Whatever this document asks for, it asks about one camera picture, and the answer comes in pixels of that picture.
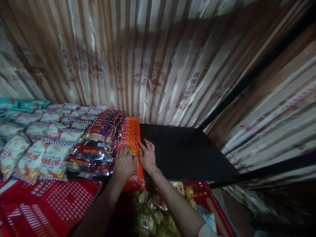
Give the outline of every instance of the shelf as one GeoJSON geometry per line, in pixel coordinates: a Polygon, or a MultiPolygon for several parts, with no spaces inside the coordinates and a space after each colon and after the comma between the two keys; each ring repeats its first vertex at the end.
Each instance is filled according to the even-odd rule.
{"type": "MultiPolygon", "coordinates": [[[[196,128],[140,124],[141,138],[155,145],[156,165],[168,180],[236,181],[239,172],[196,128]]],[[[144,171],[146,180],[150,180],[144,171]]]]}

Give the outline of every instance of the orange snack package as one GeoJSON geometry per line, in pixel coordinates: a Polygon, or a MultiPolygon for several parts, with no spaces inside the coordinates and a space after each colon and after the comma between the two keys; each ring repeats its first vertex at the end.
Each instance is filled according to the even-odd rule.
{"type": "Polygon", "coordinates": [[[139,163],[138,159],[138,151],[139,145],[138,141],[140,141],[140,127],[139,127],[139,118],[137,117],[127,117],[123,126],[123,131],[128,131],[128,136],[122,135],[120,143],[118,147],[120,148],[123,145],[131,146],[133,149],[133,156],[137,156],[137,165],[136,170],[132,177],[129,178],[127,183],[123,188],[123,192],[135,192],[139,190],[145,190],[145,179],[143,168],[139,163]]]}

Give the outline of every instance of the plastic basket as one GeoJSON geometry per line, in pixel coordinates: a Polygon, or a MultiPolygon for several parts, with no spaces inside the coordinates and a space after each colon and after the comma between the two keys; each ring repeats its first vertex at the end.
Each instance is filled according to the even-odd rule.
{"type": "Polygon", "coordinates": [[[66,236],[95,201],[99,181],[0,181],[3,236],[66,236]]]}
{"type": "Polygon", "coordinates": [[[216,198],[213,196],[210,188],[208,187],[206,182],[183,182],[185,186],[193,188],[194,191],[194,199],[197,204],[203,206],[205,209],[207,209],[209,212],[213,213],[213,211],[210,208],[210,203],[212,206],[215,208],[218,217],[220,220],[217,218],[215,219],[216,221],[216,229],[217,229],[217,234],[220,236],[229,236],[229,237],[234,237],[234,231],[232,230],[222,208],[220,207],[218,201],[216,198]],[[223,224],[223,227],[226,230],[226,235],[224,235],[221,231],[221,228],[218,225],[218,222],[221,221],[223,224]]]}

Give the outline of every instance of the floor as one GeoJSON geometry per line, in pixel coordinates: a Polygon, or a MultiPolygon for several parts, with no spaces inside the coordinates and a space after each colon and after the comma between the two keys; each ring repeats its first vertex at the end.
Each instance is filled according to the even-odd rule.
{"type": "Polygon", "coordinates": [[[225,209],[238,235],[240,237],[253,237],[254,229],[249,224],[253,220],[251,211],[240,204],[224,189],[212,189],[212,192],[225,209]]]}

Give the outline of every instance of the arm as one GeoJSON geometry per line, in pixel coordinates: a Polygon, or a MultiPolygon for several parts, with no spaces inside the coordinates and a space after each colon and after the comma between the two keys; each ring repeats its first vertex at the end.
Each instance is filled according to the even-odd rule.
{"type": "Polygon", "coordinates": [[[98,201],[75,230],[74,237],[105,235],[119,195],[136,169],[137,158],[133,158],[132,154],[132,148],[127,153],[127,145],[118,150],[114,164],[115,173],[98,201]]]}
{"type": "MultiPolygon", "coordinates": [[[[146,146],[139,143],[141,147],[139,149],[139,161],[142,167],[157,186],[181,235],[196,237],[205,221],[157,168],[155,146],[146,139],[144,141],[146,146]]],[[[210,236],[217,235],[212,231],[210,236]]]]}

